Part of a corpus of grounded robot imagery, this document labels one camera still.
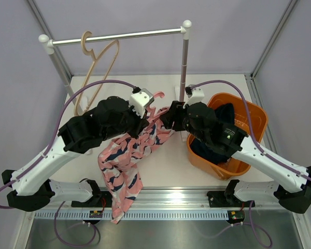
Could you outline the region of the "orange plastic basket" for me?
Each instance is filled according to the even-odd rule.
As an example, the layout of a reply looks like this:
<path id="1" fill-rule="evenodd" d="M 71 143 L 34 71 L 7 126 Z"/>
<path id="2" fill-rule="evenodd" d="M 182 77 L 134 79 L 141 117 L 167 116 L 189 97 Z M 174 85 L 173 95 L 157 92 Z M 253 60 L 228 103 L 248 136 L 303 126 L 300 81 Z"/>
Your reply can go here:
<path id="1" fill-rule="evenodd" d="M 257 142 L 262 141 L 268 123 L 266 112 L 259 106 L 247 102 L 252 128 L 249 127 L 247 112 L 243 100 L 229 93 L 217 93 L 208 102 L 207 106 L 217 109 L 221 105 L 231 103 L 234 108 L 235 125 L 246 131 L 248 134 L 254 133 Z M 187 138 L 188 160 L 196 168 L 206 172 L 218 180 L 225 181 L 232 177 L 241 176 L 247 173 L 251 166 L 236 159 L 229 159 L 227 162 L 213 164 L 206 159 L 195 154 L 191 149 L 194 136 Z"/>

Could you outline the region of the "pink shark print shorts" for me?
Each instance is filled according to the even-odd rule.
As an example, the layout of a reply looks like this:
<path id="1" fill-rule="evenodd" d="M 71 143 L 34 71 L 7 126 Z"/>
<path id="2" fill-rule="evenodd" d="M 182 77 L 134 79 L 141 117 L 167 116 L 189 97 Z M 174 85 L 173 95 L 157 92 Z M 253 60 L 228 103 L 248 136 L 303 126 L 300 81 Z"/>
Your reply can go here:
<path id="1" fill-rule="evenodd" d="M 111 140 L 98 155 L 98 166 L 103 181 L 112 196 L 111 222 L 117 224 L 129 210 L 143 188 L 137 164 L 162 146 L 174 134 L 166 129 L 160 116 L 169 110 L 163 107 L 157 112 L 151 108 L 149 125 L 138 138 L 125 134 Z"/>

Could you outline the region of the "pink plastic hanger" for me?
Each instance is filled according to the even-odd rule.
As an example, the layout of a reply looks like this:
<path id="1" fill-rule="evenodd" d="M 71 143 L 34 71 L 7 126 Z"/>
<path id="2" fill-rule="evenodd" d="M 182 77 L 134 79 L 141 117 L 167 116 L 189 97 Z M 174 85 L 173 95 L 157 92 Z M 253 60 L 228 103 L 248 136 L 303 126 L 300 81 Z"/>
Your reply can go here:
<path id="1" fill-rule="evenodd" d="M 161 104 L 161 99 L 165 97 L 165 93 L 158 91 L 153 94 L 154 101 L 147 107 L 147 121 L 156 121 L 162 114 L 165 114 L 169 107 Z"/>

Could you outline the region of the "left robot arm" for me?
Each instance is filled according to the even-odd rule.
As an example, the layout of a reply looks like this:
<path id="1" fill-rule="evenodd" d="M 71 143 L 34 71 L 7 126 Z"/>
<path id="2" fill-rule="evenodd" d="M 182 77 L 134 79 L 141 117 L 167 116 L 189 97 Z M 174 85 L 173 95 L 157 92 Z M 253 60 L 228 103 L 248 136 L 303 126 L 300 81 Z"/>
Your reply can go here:
<path id="1" fill-rule="evenodd" d="M 102 192 L 94 180 L 65 183 L 50 179 L 62 166 L 97 148 L 103 141 L 127 133 L 137 138 L 147 121 L 147 107 L 154 98 L 144 92 L 129 100 L 110 96 L 81 116 L 72 117 L 54 135 L 52 145 L 29 165 L 2 173 L 11 187 L 8 206 L 26 212 L 37 211 L 52 202 L 70 201 L 73 207 L 96 207 L 102 204 Z"/>

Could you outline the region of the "white clothes rack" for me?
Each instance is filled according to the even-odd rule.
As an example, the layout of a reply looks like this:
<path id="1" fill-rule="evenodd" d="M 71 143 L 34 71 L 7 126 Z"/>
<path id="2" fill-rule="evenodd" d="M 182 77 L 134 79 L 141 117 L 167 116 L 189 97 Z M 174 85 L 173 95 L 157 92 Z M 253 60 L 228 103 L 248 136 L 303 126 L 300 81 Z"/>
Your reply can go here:
<path id="1" fill-rule="evenodd" d="M 103 54 L 110 48 L 110 46 L 112 46 L 113 44 L 116 44 L 117 51 L 119 51 L 120 40 L 150 37 L 150 36 L 181 34 L 182 40 L 183 40 L 183 47 L 182 47 L 180 86 L 175 88 L 175 96 L 177 100 L 183 101 L 185 98 L 188 48 L 189 48 L 191 27 L 192 27 L 192 22 L 190 20 L 185 20 L 182 23 L 182 26 L 180 28 L 175 28 L 175 29 L 143 31 L 143 32 L 125 33 L 125 34 L 116 34 L 116 35 L 107 35 L 107 36 L 98 36 L 98 37 L 93 37 L 91 33 L 86 32 L 86 34 L 82 38 L 68 39 L 68 40 L 53 40 L 49 38 L 48 35 L 41 34 L 38 37 L 38 41 L 42 44 L 44 50 L 52 59 L 54 59 L 55 56 L 57 55 L 57 52 L 55 51 L 55 47 L 80 44 L 82 47 L 83 53 L 86 54 L 87 56 L 91 56 L 92 58 L 92 64 L 89 69 L 89 72 L 87 73 L 87 78 L 89 78 L 97 62 L 103 56 Z M 111 43 L 107 47 L 105 47 L 98 56 L 95 55 L 93 50 L 86 49 L 86 43 L 105 42 L 105 41 L 111 41 Z"/>

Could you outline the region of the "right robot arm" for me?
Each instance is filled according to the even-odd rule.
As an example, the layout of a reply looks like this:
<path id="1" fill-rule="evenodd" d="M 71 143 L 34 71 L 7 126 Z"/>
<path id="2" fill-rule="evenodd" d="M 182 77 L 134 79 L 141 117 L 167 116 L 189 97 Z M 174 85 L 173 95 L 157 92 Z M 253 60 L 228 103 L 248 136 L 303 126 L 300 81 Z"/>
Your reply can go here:
<path id="1" fill-rule="evenodd" d="M 160 116 L 167 129 L 187 131 L 213 152 L 247 163 L 268 175 L 270 182 L 231 180 L 224 199 L 240 202 L 277 202 L 285 209 L 304 214 L 311 205 L 311 166 L 294 164 L 261 146 L 251 133 L 220 121 L 202 102 L 186 105 L 174 101 Z"/>

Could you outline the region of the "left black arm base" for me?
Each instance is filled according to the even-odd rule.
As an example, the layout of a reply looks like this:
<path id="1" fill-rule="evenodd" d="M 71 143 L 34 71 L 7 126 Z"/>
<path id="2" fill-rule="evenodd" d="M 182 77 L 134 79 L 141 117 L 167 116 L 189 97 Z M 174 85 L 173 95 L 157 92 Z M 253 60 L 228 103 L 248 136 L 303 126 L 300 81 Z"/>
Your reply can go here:
<path id="1" fill-rule="evenodd" d="M 101 197 L 92 197 L 86 202 L 72 201 L 73 208 L 110 208 L 112 206 L 112 195 L 109 191 L 102 191 Z"/>

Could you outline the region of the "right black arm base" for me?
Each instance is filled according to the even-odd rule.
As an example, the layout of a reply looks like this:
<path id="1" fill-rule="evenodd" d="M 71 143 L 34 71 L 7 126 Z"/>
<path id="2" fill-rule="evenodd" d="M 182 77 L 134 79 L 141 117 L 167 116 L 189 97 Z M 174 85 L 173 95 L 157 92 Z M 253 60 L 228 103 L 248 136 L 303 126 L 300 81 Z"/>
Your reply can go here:
<path id="1" fill-rule="evenodd" d="M 225 190 L 211 190 L 207 192 L 206 196 L 211 208 L 237 208 L 242 206 L 241 201 Z"/>

